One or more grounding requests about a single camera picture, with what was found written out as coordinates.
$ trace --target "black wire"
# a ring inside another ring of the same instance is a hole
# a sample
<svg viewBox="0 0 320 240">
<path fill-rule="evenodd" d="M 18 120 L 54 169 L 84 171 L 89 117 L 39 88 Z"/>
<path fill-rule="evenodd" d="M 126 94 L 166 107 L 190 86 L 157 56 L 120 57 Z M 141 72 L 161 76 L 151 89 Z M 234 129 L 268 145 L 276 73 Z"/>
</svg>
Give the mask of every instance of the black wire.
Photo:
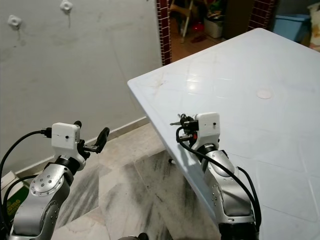
<svg viewBox="0 0 320 240">
<path fill-rule="evenodd" d="M 24 176 L 20 179 L 18 179 L 17 181 L 15 181 L 14 183 L 12 183 L 9 188 L 6 190 L 4 197 L 3 197 L 3 204 L 2 204 L 2 214 L 3 214 L 3 221 L 7 224 L 7 226 L 9 228 L 11 228 L 11 224 L 9 221 L 9 216 L 8 216 L 8 212 L 7 212 L 7 203 L 8 203 L 8 197 L 10 194 L 10 191 L 14 188 L 15 185 L 17 185 L 18 183 L 27 180 L 27 179 L 34 179 L 36 176 L 38 175 L 30 175 L 30 176 Z"/>
<path fill-rule="evenodd" d="M 26 135 L 24 135 L 23 137 L 21 137 L 18 141 L 16 141 L 10 148 L 9 150 L 5 153 L 5 155 L 3 156 L 2 160 L 1 160 L 1 163 L 0 163 L 0 177 L 2 176 L 2 171 L 4 169 L 4 164 L 5 164 L 5 161 L 7 160 L 9 154 L 12 152 L 12 150 L 19 144 L 21 143 L 24 139 L 26 139 L 27 137 L 30 137 L 32 135 L 35 135 L 35 134 L 41 134 L 42 131 L 32 131 Z M 3 222 L 3 226 L 5 228 L 5 230 L 8 232 L 8 234 L 10 234 L 10 229 L 9 229 L 9 226 L 4 222 L 4 215 L 3 215 L 3 211 L 2 211 L 2 199 L 1 199 L 1 191 L 0 191 L 0 220 L 1 222 Z"/>
<path fill-rule="evenodd" d="M 244 175 L 246 176 L 246 178 L 248 179 L 248 182 L 250 184 L 250 188 L 252 190 L 252 194 L 253 194 L 253 197 L 254 197 L 254 200 L 258 206 L 258 212 L 254 212 L 254 214 L 256 215 L 255 216 L 255 219 L 256 219 L 256 222 L 258 222 L 258 220 L 260 220 L 259 222 L 259 226 L 261 224 L 261 220 L 262 220 L 262 216 L 261 216 L 261 209 L 260 209 L 260 203 L 259 203 L 259 199 L 258 199 L 258 195 L 257 195 L 257 192 L 256 192 L 256 189 L 255 189 L 255 186 L 254 186 L 254 183 L 252 182 L 249 174 L 246 172 L 246 170 L 244 170 L 242 167 L 239 167 L 238 166 L 238 169 L 244 173 Z"/>
<path fill-rule="evenodd" d="M 259 232 L 260 229 L 260 224 L 261 224 L 261 219 L 259 219 L 259 216 L 261 216 L 261 212 L 260 212 L 260 206 L 257 205 L 257 202 L 255 201 L 254 197 L 252 196 L 252 194 L 250 193 L 250 191 L 248 190 L 248 188 L 243 184 L 243 182 L 237 177 L 235 176 L 229 169 L 227 169 L 225 166 L 223 166 L 222 164 L 220 164 L 219 162 L 213 160 L 212 158 L 208 157 L 207 155 L 202 154 L 201 152 L 198 152 L 194 149 L 192 149 L 191 147 L 187 146 L 181 139 L 179 136 L 180 130 L 184 129 L 183 126 L 180 126 L 177 128 L 176 132 L 175 132 L 175 137 L 176 137 L 176 141 L 186 150 L 188 150 L 189 152 L 208 160 L 210 163 L 213 163 L 214 165 L 218 166 L 219 168 L 221 168 L 223 171 L 225 171 L 230 177 L 232 177 L 239 185 L 240 187 L 242 187 L 242 189 L 245 191 L 245 193 L 248 195 L 252 206 L 253 206 L 253 210 L 254 210 L 254 215 L 256 216 L 255 219 L 255 225 L 256 225 L 256 230 Z"/>
</svg>

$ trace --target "white plastic table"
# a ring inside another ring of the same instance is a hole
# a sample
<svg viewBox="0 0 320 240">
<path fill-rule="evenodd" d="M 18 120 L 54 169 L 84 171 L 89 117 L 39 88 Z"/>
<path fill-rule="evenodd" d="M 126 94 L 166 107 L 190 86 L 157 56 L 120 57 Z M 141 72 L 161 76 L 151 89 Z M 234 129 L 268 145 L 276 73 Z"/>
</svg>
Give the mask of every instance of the white plastic table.
<svg viewBox="0 0 320 240">
<path fill-rule="evenodd" d="M 220 114 L 220 149 L 258 193 L 261 239 L 320 240 L 320 53 L 255 29 L 128 85 L 213 221 L 201 166 L 169 125 L 178 113 Z"/>
</svg>

